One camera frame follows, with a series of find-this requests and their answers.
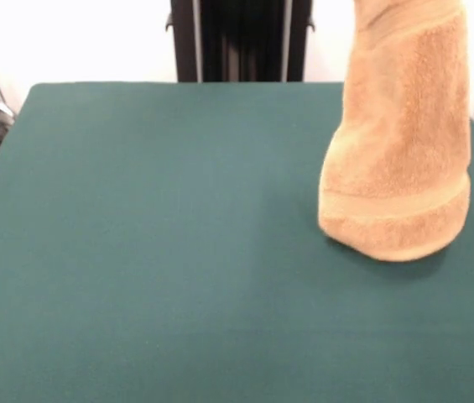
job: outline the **terry cloth towel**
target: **terry cloth towel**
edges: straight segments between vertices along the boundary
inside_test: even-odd
[[[320,174],[319,225],[372,258],[451,243],[470,197],[461,0],[354,0],[341,125]]]

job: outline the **green table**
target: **green table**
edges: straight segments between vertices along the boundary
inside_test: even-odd
[[[0,151],[0,403],[474,402],[445,252],[326,240],[341,85],[36,86]]]

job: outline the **black metal frame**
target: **black metal frame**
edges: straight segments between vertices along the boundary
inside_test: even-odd
[[[197,82],[194,5],[192,0],[171,0],[171,14],[179,82]]]
[[[305,46],[307,40],[307,29],[310,23],[312,0],[293,0],[291,14],[291,33],[289,40],[289,65],[287,81],[303,81],[305,64]],[[202,15],[201,24],[212,24],[212,15],[208,7]],[[177,78],[179,82],[197,82],[197,63],[195,59],[195,31],[194,31],[194,6],[193,0],[171,0],[171,20],[174,31],[175,58],[177,63]],[[218,41],[210,40],[205,34],[206,28],[201,27],[202,44],[204,51],[209,55],[218,52],[220,44]],[[209,32],[218,32],[216,28]],[[280,64],[280,55],[277,52],[271,55],[263,55],[273,65]],[[205,81],[223,81],[223,71],[219,60],[203,60],[203,76]],[[273,74],[269,74],[264,81],[272,81]]]
[[[312,0],[293,0],[287,81],[304,80],[305,47],[312,6]]]

